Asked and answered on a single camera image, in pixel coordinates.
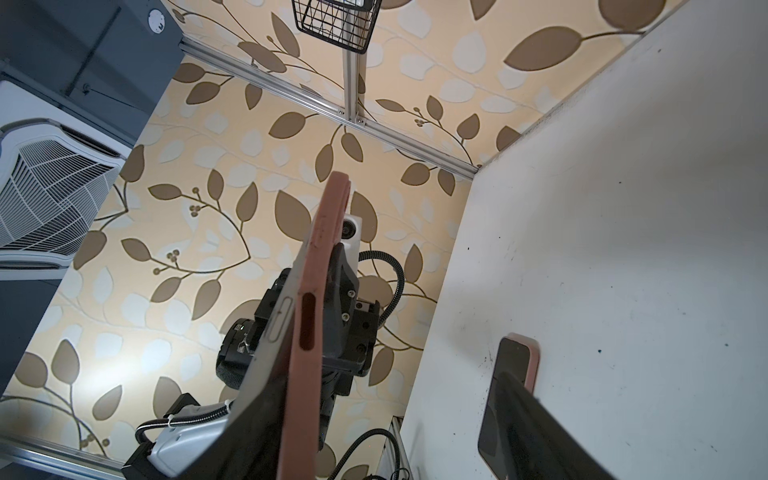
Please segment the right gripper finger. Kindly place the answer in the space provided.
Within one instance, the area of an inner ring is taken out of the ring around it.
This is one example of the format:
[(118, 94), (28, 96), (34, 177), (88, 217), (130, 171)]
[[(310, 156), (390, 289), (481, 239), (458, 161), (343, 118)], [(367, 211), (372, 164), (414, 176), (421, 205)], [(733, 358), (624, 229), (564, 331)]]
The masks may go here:
[(610, 479), (601, 466), (533, 397), (523, 401), (530, 470), (525, 479)]

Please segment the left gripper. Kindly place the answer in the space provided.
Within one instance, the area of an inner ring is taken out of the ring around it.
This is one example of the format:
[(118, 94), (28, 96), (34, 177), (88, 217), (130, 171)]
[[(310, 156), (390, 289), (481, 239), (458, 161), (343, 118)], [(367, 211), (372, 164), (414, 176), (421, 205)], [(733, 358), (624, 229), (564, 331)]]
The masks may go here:
[[(264, 297), (245, 307), (226, 329), (216, 359), (216, 375), (227, 387), (240, 388), (290, 272), (284, 269)], [(359, 285), (347, 261), (334, 253), (323, 306), (322, 420), (331, 418), (338, 396), (350, 393), (353, 379), (367, 375), (371, 368), (372, 350), (381, 326), (381, 303), (360, 299)]]

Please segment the phone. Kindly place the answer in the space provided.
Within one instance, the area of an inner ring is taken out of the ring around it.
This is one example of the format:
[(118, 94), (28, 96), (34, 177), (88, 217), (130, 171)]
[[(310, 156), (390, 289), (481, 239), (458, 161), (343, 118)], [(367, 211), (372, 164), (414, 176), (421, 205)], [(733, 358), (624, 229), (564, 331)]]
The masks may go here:
[(497, 479), (529, 475), (523, 401), (534, 388), (539, 357), (531, 338), (509, 334), (499, 342), (478, 437), (478, 452)]
[(183, 479), (312, 479), (318, 452), (323, 303), (351, 183), (327, 180), (311, 230), (259, 341), (221, 435)]

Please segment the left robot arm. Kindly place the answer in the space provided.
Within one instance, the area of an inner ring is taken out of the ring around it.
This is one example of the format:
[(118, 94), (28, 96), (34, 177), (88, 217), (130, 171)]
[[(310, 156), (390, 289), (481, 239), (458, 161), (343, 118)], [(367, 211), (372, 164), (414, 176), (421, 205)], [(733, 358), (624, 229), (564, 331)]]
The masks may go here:
[[(331, 278), (339, 281), (329, 285), (331, 295), (326, 298), (324, 314), (336, 314), (339, 321), (334, 324), (334, 334), (324, 335), (331, 346), (323, 353), (321, 442), (326, 438), (336, 398), (350, 394), (354, 378), (370, 373), (377, 330), (394, 312), (407, 283), (401, 263), (386, 252), (363, 251), (358, 259), (389, 264), (396, 275), (396, 289), (389, 300), (369, 302), (352, 288), (349, 262), (331, 268)], [(249, 316), (237, 319), (227, 330), (216, 359), (216, 375), (227, 387), (240, 389), (290, 272), (289, 268), (283, 269)], [(181, 473), (219, 437), (227, 416), (223, 402), (202, 406), (188, 393), (179, 395), (164, 416), (137, 428), (139, 447), (123, 466), (124, 476), (169, 479)]]

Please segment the white fan grille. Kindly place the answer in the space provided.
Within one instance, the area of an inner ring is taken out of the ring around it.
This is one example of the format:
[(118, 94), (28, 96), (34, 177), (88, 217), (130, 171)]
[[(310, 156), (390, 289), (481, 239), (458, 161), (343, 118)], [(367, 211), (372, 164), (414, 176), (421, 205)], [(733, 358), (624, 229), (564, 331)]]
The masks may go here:
[(1, 275), (80, 269), (107, 243), (129, 150), (63, 110), (1, 83)]

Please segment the grey metal cabinet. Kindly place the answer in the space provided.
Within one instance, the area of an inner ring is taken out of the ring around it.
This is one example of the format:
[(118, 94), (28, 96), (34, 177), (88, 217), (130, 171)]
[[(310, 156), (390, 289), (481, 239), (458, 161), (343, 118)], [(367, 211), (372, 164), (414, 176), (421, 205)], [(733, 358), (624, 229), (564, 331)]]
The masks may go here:
[[(124, 170), (181, 63), (181, 39), (158, 1), (5, 1), (1, 83), (22, 87), (126, 146)], [(1, 275), (3, 383), (69, 268)]]

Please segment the aluminium frame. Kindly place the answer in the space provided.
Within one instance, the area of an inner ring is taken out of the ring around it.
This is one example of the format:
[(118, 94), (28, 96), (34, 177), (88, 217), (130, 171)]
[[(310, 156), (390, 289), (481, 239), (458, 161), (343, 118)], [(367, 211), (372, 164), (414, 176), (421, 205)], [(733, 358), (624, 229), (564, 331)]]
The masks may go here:
[(214, 372), (226, 330), (252, 314), (297, 255), (323, 188), (351, 181), (361, 248), (391, 254), (354, 270), (358, 294), (390, 308), (372, 369), (339, 399), (318, 474), (374, 473), (381, 437), (405, 414), (469, 184), (436, 152), (376, 130), (349, 80), (328, 100), (307, 83), (243, 68), (189, 44), (123, 171), (84, 231), (1, 392), (1, 439), (115, 472), (140, 422), (181, 394), (234, 396)]

